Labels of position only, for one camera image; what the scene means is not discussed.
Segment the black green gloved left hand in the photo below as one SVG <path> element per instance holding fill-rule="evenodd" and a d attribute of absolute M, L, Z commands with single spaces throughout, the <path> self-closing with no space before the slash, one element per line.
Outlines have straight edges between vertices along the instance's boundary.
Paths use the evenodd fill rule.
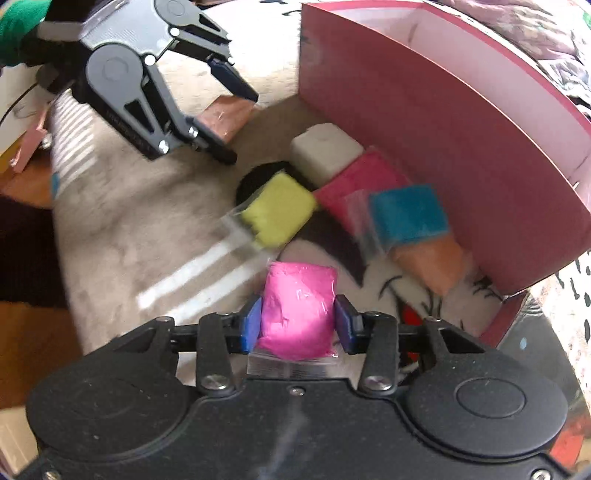
<path fill-rule="evenodd" d="M 94 8 L 94 1 L 2 1 L 1 67 L 21 63 L 29 67 L 68 64 L 80 56 L 80 48 L 38 36 L 39 25 L 47 22 L 82 23 Z"/>

